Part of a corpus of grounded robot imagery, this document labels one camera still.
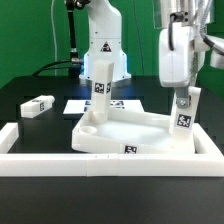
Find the cable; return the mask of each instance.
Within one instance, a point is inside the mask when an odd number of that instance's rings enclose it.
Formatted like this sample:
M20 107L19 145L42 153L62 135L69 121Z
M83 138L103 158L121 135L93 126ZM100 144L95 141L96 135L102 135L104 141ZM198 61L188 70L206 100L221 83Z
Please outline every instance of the cable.
M144 66L144 59L143 59L142 41L141 41L141 37L140 37L140 29L139 29L137 13L136 13L136 3L135 3L135 0L132 0L132 2L133 2L133 9L134 9L135 25L136 25L137 35L138 35L138 44L139 44L139 49L140 49L142 75L145 76L145 68L144 68L145 66Z
M171 51L174 51L174 45L173 45L173 23L176 19L175 15L170 16L170 23L169 23L169 29L168 29L168 43L169 48Z
M205 24L208 17L208 14L211 9L211 5L213 3L213 0L209 0L207 3L207 6L205 8L204 14L201 18L201 26L200 26L200 35L203 39L203 41L213 50L215 50L218 54L224 56L224 49L218 46L216 43L214 43L212 40L208 38L208 36L205 33Z
M54 5L55 0L51 2L51 24L52 24L52 32L53 32L53 40L54 40L54 60L58 60L58 45L57 45L57 37L55 31L55 22L54 22Z
M51 67L51 66L53 66L53 65L65 64L65 63L69 63L69 62L71 63L71 60L70 60L70 59L69 59L69 60L62 60L62 61L52 62L52 63L50 63L50 64L47 64L47 65L43 66L42 68L40 68L40 69L37 70L36 72L34 72L34 73L32 74L32 76L38 76L39 73L41 73L41 72L44 71L44 70L47 70L47 68L49 68L49 67Z

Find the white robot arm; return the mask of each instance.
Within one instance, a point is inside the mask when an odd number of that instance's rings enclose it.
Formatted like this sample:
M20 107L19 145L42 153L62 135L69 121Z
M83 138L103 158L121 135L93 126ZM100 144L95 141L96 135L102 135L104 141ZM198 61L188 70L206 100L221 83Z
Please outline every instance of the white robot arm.
M79 76L81 83L93 80L95 62L109 60L114 62L113 82L128 80L127 57L121 48L122 21L120 12L109 0L73 0L72 6L83 9L89 18L89 50L84 55L84 71Z
M224 68L221 39L205 33L212 22L213 0L154 0L156 26L163 28L159 40L159 78L164 87L173 87L179 108L190 106L189 86L194 86L204 64L205 51L214 50L211 65Z

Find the green background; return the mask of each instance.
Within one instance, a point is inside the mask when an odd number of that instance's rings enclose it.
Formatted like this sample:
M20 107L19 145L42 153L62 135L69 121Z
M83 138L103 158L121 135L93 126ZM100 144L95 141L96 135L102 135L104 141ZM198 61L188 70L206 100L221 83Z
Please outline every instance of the green background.
M158 75L160 30L154 29L152 0L110 0L110 3L122 14L122 48L128 56L128 71L134 76ZM216 0L216 22L208 26L208 33L224 38L223 8L224 1ZM1 1L0 15L0 87L2 87L14 77L29 76L43 65L53 62L54 44L50 0L20 0L13 3ZM64 0L55 0L54 18L58 59L68 59L70 47ZM75 11L75 25L77 47L80 55L83 56L89 44L86 10ZM53 72L45 72L42 75L53 74ZM67 73L60 71L59 75L67 75ZM224 71L209 66L209 54L199 73L199 79L214 93L224 97Z

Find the black table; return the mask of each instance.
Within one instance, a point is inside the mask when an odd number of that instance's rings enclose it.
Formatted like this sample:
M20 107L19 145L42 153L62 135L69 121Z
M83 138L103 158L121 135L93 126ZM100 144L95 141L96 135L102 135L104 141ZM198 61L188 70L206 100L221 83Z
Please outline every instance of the black table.
M90 87L67 77L19 77L0 90L0 128L18 122L10 153L78 153L71 131L81 114L63 115L69 99L90 99ZM19 105L53 95L54 106L21 119ZM173 91L156 77L114 87L112 99L140 99L145 111L169 114ZM224 151L224 102L203 88L196 121ZM195 177L0 178L0 223L224 223L224 179Z

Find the robot logo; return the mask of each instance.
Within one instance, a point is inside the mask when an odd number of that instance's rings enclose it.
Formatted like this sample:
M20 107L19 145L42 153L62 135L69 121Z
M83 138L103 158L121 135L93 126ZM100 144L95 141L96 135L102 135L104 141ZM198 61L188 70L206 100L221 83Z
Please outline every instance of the robot logo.
M177 120L177 126L190 128L190 124L191 124L191 116L179 114Z
M96 82L95 83L95 92L104 94L104 84Z
M107 42L103 45L101 52L111 52L110 46Z

